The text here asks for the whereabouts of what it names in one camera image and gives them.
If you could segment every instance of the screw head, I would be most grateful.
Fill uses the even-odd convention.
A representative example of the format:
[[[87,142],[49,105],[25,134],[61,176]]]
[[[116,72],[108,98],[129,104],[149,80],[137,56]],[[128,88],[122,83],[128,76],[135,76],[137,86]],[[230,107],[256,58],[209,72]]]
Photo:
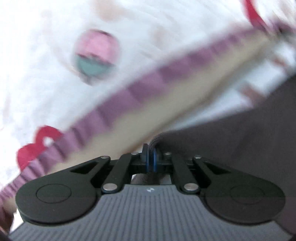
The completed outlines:
[[[199,189],[199,186],[196,183],[186,183],[184,189],[187,191],[196,191]]]
[[[117,185],[114,184],[114,183],[106,183],[104,186],[103,186],[103,189],[105,191],[114,191],[117,189]]]

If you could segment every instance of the gray fabric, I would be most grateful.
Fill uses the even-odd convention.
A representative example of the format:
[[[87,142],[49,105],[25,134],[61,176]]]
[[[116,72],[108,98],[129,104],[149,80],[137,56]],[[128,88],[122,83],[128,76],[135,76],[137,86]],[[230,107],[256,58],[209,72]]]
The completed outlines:
[[[275,222],[239,226],[212,215],[196,195],[174,185],[125,185],[83,218],[55,227],[24,223],[12,241],[288,241]]]
[[[296,76],[253,110],[156,136],[150,148],[213,161],[269,180],[287,199],[276,221],[296,233]]]

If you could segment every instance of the red heart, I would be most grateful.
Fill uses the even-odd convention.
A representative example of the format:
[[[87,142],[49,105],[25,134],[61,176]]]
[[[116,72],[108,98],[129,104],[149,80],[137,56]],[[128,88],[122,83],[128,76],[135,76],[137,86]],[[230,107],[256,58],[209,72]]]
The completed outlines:
[[[54,141],[60,138],[62,133],[51,126],[41,127],[35,137],[35,143],[30,143],[20,148],[17,152],[17,163],[21,171],[29,164],[30,161],[36,159],[46,147],[43,144],[45,137],[49,137]]]

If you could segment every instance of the dark gray cloth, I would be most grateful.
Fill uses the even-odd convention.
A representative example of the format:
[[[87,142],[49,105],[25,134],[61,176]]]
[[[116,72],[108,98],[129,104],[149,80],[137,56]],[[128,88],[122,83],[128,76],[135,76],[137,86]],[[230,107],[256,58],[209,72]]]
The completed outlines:
[[[269,180],[286,205],[276,221],[296,234],[296,76],[256,108],[220,120],[156,136],[150,148],[202,155]]]

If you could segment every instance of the gray gripper base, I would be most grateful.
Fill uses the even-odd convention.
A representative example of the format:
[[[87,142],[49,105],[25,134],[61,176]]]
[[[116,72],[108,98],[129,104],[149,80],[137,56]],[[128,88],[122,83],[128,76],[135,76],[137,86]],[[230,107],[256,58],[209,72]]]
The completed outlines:
[[[209,213],[197,196],[174,185],[125,185],[104,195],[79,220],[43,227],[22,224],[12,241],[287,241],[291,236],[275,222],[258,226],[227,223]]]

